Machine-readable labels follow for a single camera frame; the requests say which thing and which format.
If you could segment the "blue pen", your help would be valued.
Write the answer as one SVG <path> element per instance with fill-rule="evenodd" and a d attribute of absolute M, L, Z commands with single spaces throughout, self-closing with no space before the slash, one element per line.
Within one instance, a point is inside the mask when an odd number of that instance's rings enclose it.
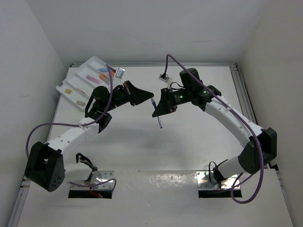
<path fill-rule="evenodd" d="M 153 98 L 153 97 L 151 98 L 151 103 L 152 103 L 152 105 L 153 105 L 153 107 L 154 107 L 154 110 L 156 111 L 156 110 L 157 110 L 157 105 L 156 105 L 156 102 L 155 102 L 155 100 L 154 100 L 154 98 Z M 162 123 L 161 123 L 161 120 L 160 120 L 159 115 L 156 113 L 156 115 L 155 115 L 155 116 L 157 117 L 159 127 L 162 129 L 162 128 L 163 128 L 163 126 L 162 126 Z"/>

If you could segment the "blue highlighter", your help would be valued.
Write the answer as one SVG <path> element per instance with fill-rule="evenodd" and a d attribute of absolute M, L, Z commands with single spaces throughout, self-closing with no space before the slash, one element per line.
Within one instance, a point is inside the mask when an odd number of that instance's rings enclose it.
<path fill-rule="evenodd" d="M 107 68 L 101 68 L 101 69 L 98 69 L 100 72 L 108 72 L 108 69 Z"/>

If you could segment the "white eraser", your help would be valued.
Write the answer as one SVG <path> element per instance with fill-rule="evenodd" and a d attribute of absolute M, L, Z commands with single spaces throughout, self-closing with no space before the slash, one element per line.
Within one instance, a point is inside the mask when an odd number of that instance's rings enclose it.
<path fill-rule="evenodd" d="M 85 106 L 86 105 L 85 102 L 82 102 L 82 101 L 79 101 L 79 100 L 76 101 L 76 104 L 80 105 L 80 106 Z"/>

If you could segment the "purple pink highlighter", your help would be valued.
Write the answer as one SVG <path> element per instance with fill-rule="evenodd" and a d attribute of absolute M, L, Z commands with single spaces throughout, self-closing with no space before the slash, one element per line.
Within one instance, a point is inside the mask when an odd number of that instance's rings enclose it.
<path fill-rule="evenodd" d="M 91 82 L 93 82 L 93 83 L 95 83 L 97 85 L 101 85 L 101 81 L 98 80 L 98 79 L 96 79 L 96 78 L 94 78 L 93 76 L 87 75 L 86 79 L 88 79 L 89 81 L 91 81 Z"/>

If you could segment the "yellow eraser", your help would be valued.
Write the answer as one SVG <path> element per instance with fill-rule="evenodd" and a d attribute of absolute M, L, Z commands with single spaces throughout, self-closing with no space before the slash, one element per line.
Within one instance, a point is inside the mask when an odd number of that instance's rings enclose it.
<path fill-rule="evenodd" d="M 70 89 L 65 89 L 65 93 L 70 94 L 72 92 L 72 90 Z"/>

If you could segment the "orange capped white highlighter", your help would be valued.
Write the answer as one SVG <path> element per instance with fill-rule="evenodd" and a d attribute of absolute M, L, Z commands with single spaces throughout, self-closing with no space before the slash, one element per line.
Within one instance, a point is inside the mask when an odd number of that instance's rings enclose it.
<path fill-rule="evenodd" d="M 99 75 L 99 78 L 100 78 L 101 80 L 109 80 L 109 77 L 108 77 L 107 75 L 104 75 L 104 74 L 100 74 L 100 75 Z"/>

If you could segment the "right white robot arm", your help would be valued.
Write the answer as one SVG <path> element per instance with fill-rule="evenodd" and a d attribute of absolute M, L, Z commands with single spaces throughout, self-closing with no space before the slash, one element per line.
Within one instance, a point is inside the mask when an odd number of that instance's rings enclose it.
<path fill-rule="evenodd" d="M 160 101 L 153 112 L 153 117 L 167 115 L 176 111 L 177 106 L 191 102 L 202 111 L 217 119 L 239 141 L 243 151 L 234 158 L 227 159 L 213 168 L 212 178 L 220 183 L 233 175 L 249 173 L 261 168 L 259 155 L 267 165 L 277 156 L 277 133 L 272 129 L 263 129 L 251 122 L 234 109 L 221 92 L 214 86 L 203 88 L 197 83 L 198 71 L 189 68 L 180 72 L 183 88 L 174 91 L 161 89 Z"/>

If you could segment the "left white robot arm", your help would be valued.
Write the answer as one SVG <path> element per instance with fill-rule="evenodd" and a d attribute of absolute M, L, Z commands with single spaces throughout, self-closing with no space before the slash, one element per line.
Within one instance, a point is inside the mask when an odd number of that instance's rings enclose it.
<path fill-rule="evenodd" d="M 85 115 L 78 124 L 70 124 L 70 129 L 57 138 L 45 143 L 36 142 L 26 150 L 25 177 L 48 192 L 55 191 L 68 172 L 64 166 L 68 153 L 109 125 L 112 119 L 109 111 L 127 103 L 139 105 L 153 96 L 152 92 L 136 88 L 130 81 L 116 87 L 94 88 L 86 104 Z"/>

